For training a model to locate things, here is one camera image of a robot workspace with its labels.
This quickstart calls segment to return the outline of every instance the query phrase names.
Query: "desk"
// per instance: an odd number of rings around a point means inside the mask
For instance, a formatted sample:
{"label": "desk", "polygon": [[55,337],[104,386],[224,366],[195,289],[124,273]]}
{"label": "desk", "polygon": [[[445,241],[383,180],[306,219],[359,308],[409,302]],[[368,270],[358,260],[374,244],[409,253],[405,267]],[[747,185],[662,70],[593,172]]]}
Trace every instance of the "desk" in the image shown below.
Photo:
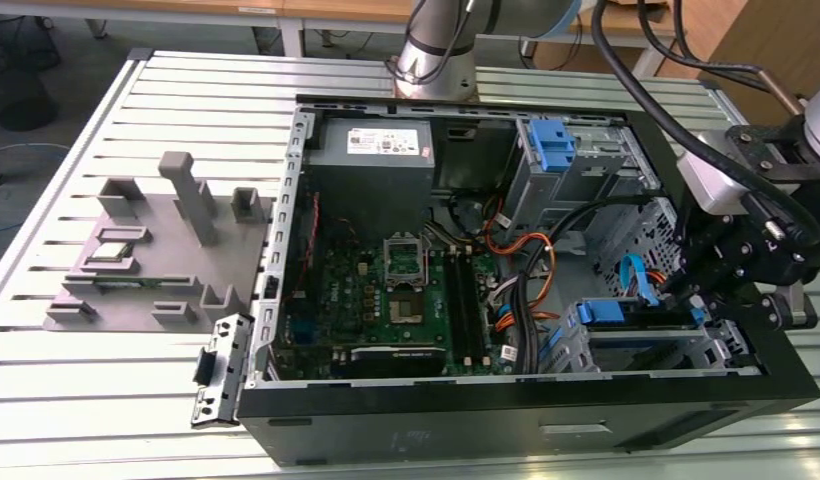
{"label": "desk", "polygon": [[[413,0],[0,0],[2,14],[279,28],[288,57],[304,56],[306,29],[402,34],[411,10]],[[589,15],[583,14],[582,21],[586,26],[582,43],[590,45]],[[94,36],[103,36],[98,22],[88,20],[87,24]],[[611,5],[603,27],[613,46],[645,49],[634,73],[639,77],[653,76],[662,56],[643,38],[631,9]],[[674,41],[670,15],[665,15],[654,30],[670,46]],[[575,27],[570,27],[567,33],[543,41],[571,43],[574,34]]]}
{"label": "desk", "polygon": [[[218,75],[250,79],[222,85],[214,83]],[[62,333],[39,326],[92,233],[100,212],[94,196],[107,178],[139,176],[144,192],[171,193],[158,178],[156,159],[179,149],[192,152],[194,175],[212,192],[226,194],[243,183],[275,198],[295,95],[388,97],[390,82],[376,62],[178,52],[126,62],[0,261],[0,479],[282,473],[243,428],[190,429],[191,376],[207,335]],[[645,87],[687,129],[730,125],[731,112],[697,82],[650,79]],[[638,108],[607,75],[482,67],[478,90],[490,103]],[[242,137],[259,141],[243,144]],[[820,312],[820,277],[807,292]],[[820,382],[820,327],[790,333],[790,339]],[[286,473],[298,479],[364,480],[813,480],[820,479],[820,400],[802,408],[745,420],[671,451]]]}

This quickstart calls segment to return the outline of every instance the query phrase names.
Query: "floor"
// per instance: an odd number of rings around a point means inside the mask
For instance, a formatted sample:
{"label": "floor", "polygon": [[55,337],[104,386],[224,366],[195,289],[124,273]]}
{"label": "floor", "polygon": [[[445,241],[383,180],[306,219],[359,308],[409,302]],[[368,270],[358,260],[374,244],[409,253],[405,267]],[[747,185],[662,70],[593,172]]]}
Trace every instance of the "floor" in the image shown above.
{"label": "floor", "polygon": [[[192,52],[282,54],[274,29],[254,32],[246,27],[182,25],[115,21],[108,36],[95,40],[82,20],[54,19],[51,37],[62,64],[40,74],[59,105],[55,122],[27,133],[0,128],[0,146],[46,142],[71,145],[134,47]],[[312,57],[384,60],[401,51],[401,35],[335,32],[334,46],[324,48],[316,32],[307,32],[306,48]],[[479,40],[477,62],[485,66],[522,68],[517,42]],[[16,148],[0,153],[0,229],[20,224],[59,166],[56,148]],[[16,229],[0,231],[0,256]]]}

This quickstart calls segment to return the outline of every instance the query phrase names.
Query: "green circuit board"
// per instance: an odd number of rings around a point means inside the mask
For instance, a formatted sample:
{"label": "green circuit board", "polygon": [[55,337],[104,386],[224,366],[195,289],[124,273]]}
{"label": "green circuit board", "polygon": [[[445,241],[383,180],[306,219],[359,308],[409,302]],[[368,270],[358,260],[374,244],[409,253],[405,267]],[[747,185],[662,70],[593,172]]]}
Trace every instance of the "green circuit board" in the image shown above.
{"label": "green circuit board", "polygon": [[[351,248],[328,251],[324,256],[318,291],[318,309],[314,319],[300,322],[304,335],[292,342],[294,370],[298,378],[328,379],[331,357],[336,351],[356,347],[435,347],[447,352],[445,375],[490,375],[499,365],[486,361],[466,366],[463,359],[453,358],[451,326],[449,321],[449,291],[443,262],[446,252],[426,251],[421,266],[427,277],[426,286],[415,291],[399,286],[386,288],[384,257],[382,248]],[[390,271],[418,273],[415,252],[390,249]],[[473,258],[478,277],[478,301],[486,299],[486,278],[495,275],[495,261],[489,255]],[[490,344],[486,328],[485,344]]]}

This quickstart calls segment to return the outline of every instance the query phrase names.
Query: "ram slot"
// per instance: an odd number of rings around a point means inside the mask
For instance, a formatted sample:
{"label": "ram slot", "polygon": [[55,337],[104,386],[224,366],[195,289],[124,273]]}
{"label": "ram slot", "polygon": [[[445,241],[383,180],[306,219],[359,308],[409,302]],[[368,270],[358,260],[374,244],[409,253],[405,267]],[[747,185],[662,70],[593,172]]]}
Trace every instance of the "ram slot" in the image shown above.
{"label": "ram slot", "polygon": [[466,342],[469,344],[469,356],[474,363],[481,363],[486,356],[485,337],[481,330],[481,308],[478,305],[478,283],[475,282],[475,270],[473,259],[469,256],[458,258],[458,272],[461,279],[461,302],[463,304],[463,323],[466,328]]}
{"label": "ram slot", "polygon": [[469,360],[469,336],[466,335],[466,316],[461,299],[461,273],[458,258],[449,255],[443,261],[446,277],[446,304],[449,307],[449,323],[451,324],[451,352],[455,363]]}

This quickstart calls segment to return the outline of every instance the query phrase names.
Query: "slotted metal table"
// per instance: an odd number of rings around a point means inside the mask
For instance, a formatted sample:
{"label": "slotted metal table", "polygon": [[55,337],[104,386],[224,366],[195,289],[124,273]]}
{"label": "slotted metal table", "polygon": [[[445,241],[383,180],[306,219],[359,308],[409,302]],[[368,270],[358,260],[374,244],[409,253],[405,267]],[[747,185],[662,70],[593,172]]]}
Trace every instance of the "slotted metal table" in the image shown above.
{"label": "slotted metal table", "polygon": [[[479,68],[483,102],[635,109],[609,76]],[[743,121],[721,92],[645,82],[693,131]],[[669,452],[280,471],[242,428],[190,430],[194,361],[207,335],[51,333],[44,310],[102,209],[108,177],[158,176],[191,152],[211,191],[275,196],[298,93],[388,97],[379,63],[155,52],[130,60],[0,262],[0,479],[323,478],[820,479],[820,400],[746,420]],[[807,287],[820,312],[820,277]],[[793,333],[820,383],[820,327]]]}

